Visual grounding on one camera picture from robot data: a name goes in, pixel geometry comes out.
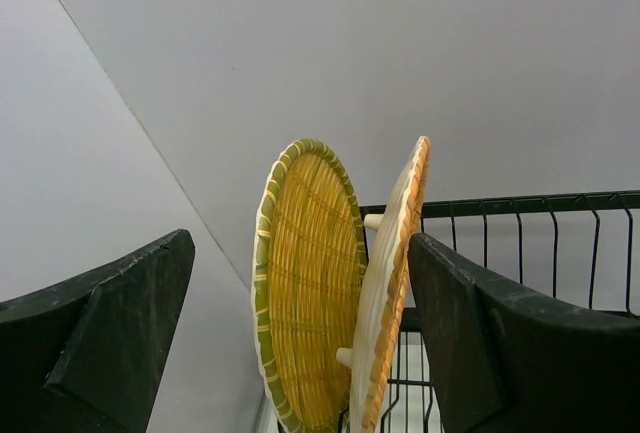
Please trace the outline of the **green-rimmed round bamboo plate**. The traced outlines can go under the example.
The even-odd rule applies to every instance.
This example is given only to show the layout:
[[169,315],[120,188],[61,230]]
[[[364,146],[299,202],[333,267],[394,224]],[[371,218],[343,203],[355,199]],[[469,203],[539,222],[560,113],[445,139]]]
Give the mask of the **green-rimmed round bamboo plate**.
[[251,306],[265,395],[283,432],[341,432],[351,371],[336,353],[354,338],[367,266],[350,178],[317,139],[288,145],[256,212]]

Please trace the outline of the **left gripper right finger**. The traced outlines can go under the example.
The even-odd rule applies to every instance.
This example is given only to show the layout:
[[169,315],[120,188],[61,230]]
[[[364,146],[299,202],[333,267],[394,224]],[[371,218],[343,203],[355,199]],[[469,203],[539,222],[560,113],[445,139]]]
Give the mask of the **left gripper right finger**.
[[426,234],[411,287],[448,432],[635,432],[639,320],[552,298]]

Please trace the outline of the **orange round woven plate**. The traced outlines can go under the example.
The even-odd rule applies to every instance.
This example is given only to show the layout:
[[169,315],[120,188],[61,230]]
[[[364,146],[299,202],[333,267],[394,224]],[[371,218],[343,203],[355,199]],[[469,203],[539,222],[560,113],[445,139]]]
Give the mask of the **orange round woven plate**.
[[384,401],[402,313],[409,291],[408,246],[418,230],[429,169],[430,139],[420,136],[399,174],[382,214],[368,214],[375,232],[359,296],[350,347],[336,360],[351,370],[348,425],[374,432]]

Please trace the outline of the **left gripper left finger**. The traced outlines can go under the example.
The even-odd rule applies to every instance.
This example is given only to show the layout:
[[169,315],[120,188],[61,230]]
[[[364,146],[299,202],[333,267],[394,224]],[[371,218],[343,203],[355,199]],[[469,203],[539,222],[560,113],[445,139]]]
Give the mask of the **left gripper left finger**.
[[146,431],[194,258],[178,229],[2,302],[2,431]]

